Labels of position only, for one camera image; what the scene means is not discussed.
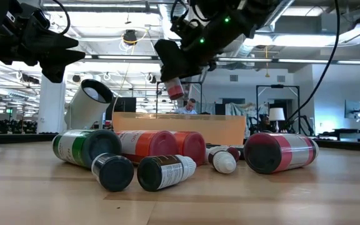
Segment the computer monitor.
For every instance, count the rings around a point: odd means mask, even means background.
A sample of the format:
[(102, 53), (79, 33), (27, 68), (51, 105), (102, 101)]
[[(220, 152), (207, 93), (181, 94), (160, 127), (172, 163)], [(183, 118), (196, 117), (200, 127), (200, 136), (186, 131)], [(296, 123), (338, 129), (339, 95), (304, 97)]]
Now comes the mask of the computer monitor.
[(344, 118), (359, 119), (360, 118), (360, 101), (345, 100), (344, 102)]

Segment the small dark green dropper bottle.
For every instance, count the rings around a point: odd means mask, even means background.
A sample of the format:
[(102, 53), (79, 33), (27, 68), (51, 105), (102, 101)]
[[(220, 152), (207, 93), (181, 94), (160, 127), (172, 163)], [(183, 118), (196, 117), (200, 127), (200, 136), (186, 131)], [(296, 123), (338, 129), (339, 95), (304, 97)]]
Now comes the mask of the small dark green dropper bottle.
[(133, 180), (134, 166), (124, 156), (102, 153), (92, 162), (91, 172), (104, 189), (119, 192)]

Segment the large green food coloring bottle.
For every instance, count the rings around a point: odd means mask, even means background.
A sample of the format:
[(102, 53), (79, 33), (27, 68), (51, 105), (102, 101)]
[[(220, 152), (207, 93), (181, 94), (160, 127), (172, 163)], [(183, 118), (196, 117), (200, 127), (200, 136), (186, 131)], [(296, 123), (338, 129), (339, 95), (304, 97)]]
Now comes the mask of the large green food coloring bottle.
[(100, 154), (120, 155), (122, 144), (118, 135), (108, 129), (71, 129), (54, 137), (52, 149), (60, 160), (90, 169)]

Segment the long ceiling light strip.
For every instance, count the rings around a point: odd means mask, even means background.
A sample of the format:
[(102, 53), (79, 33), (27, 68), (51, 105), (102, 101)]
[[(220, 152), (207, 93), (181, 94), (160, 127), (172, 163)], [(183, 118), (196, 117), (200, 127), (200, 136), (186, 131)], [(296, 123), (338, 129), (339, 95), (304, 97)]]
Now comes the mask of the long ceiling light strip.
[[(221, 63), (279, 63), (279, 64), (326, 64), (328, 61), (323, 59), (279, 59), (279, 58), (258, 58), (258, 57), (216, 57), (215, 61)], [(160, 58), (158, 56), (131, 56), (131, 55), (87, 55), (83, 61), (112, 61), (116, 63), (130, 63), (130, 62), (147, 62), (158, 63)], [(338, 65), (358, 65), (360, 60), (332, 60), (331, 64)]]

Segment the large pink food coloring bottle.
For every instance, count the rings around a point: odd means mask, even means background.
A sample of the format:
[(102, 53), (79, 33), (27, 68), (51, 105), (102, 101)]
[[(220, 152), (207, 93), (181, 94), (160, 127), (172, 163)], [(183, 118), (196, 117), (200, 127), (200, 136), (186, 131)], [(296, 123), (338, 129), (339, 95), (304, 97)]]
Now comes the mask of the large pink food coloring bottle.
[(259, 132), (244, 145), (247, 165), (259, 174), (272, 174), (310, 165), (319, 155), (319, 146), (300, 134)]

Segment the black monitor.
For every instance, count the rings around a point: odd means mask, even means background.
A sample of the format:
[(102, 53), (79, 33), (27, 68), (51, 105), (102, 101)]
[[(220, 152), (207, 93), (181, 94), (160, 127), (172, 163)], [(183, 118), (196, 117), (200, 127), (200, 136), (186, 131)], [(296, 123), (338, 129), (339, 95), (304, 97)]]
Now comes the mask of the black monitor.
[(115, 112), (127, 112), (135, 113), (136, 112), (136, 101), (135, 97), (119, 97), (115, 103), (116, 98), (112, 100), (112, 103), (106, 109), (106, 120), (112, 120), (112, 114)]

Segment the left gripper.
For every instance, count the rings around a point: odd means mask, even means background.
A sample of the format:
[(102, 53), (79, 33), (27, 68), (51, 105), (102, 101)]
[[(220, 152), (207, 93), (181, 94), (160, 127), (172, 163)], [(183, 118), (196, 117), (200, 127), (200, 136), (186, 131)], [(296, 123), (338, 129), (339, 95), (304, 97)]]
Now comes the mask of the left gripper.
[(12, 33), (17, 42), (10, 47), (12, 58), (8, 65), (21, 61), (34, 66), (39, 63), (42, 73), (52, 82), (61, 83), (67, 65), (86, 56), (81, 51), (51, 51), (77, 47), (79, 42), (71, 37), (49, 30), (51, 23), (40, 9), (13, 10), (7, 12)]

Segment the person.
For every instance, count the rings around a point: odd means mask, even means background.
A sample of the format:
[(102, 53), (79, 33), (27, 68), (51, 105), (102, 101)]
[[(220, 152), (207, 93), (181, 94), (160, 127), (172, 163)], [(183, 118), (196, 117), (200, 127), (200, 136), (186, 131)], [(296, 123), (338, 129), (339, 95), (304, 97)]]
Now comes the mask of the person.
[(187, 104), (184, 107), (180, 107), (176, 109), (175, 113), (177, 114), (197, 114), (194, 110), (196, 104), (196, 100), (191, 98), (188, 100)]

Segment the small blue dropper bottle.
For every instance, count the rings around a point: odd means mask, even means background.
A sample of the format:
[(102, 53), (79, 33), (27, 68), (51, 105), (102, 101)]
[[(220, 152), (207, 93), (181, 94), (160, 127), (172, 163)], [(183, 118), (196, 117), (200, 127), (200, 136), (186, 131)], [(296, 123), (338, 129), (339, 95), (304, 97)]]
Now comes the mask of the small blue dropper bottle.
[(229, 146), (215, 146), (206, 149), (205, 161), (217, 172), (222, 174), (231, 174), (237, 166), (237, 162), (233, 156), (227, 152), (228, 147)]

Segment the pale cloth cover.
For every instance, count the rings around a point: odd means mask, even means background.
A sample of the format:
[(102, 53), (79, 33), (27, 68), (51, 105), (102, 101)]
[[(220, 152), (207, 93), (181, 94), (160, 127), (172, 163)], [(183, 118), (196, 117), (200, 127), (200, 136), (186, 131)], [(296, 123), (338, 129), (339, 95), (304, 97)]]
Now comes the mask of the pale cloth cover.
[(256, 116), (256, 104), (249, 102), (247, 104), (225, 104), (226, 115), (228, 116), (244, 116), (246, 118), (246, 125), (252, 124), (251, 118)]

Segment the large red food coloring bottle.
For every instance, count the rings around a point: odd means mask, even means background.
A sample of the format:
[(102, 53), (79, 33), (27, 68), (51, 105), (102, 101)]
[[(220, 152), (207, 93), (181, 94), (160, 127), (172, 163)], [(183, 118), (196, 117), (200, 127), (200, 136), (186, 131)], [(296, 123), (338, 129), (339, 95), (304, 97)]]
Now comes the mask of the large red food coloring bottle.
[(164, 82), (170, 100), (177, 100), (184, 96), (184, 90), (178, 77)]

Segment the large orange food coloring bottle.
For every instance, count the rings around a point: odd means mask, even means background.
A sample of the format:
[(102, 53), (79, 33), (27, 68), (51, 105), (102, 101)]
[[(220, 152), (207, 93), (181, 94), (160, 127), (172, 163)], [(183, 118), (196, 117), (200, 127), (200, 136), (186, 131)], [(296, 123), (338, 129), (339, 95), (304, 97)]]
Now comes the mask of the large orange food coloring bottle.
[(118, 131), (122, 155), (133, 163), (148, 156), (175, 155), (179, 148), (169, 131)]
[(197, 166), (205, 162), (206, 143), (199, 132), (193, 131), (171, 131), (176, 138), (178, 154), (190, 157)]

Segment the small brown dropper bottle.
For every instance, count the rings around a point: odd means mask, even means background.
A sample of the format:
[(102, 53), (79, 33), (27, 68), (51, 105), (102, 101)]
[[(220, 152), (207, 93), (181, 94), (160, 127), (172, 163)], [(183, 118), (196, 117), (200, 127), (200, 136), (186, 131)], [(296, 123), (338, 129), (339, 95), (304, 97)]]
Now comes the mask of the small brown dropper bottle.
[(196, 163), (188, 156), (150, 156), (141, 160), (137, 180), (145, 191), (154, 192), (181, 183), (196, 170)]

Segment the orange plastic tray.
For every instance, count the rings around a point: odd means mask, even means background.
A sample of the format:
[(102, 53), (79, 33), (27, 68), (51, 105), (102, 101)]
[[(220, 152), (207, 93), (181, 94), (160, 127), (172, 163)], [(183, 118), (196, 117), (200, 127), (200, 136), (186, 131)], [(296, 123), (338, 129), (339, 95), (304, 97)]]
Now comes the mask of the orange plastic tray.
[(194, 131), (201, 133), (210, 144), (242, 145), (246, 118), (207, 114), (115, 112), (112, 115), (112, 125), (115, 131)]

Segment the white desk lamp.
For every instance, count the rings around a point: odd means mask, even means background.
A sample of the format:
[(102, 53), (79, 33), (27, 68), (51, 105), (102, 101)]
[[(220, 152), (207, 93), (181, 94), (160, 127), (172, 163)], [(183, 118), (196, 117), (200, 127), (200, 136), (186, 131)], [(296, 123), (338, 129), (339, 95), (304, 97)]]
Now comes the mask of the white desk lamp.
[(83, 80), (64, 117), (67, 128), (89, 129), (112, 101), (113, 93), (106, 85), (94, 79)]

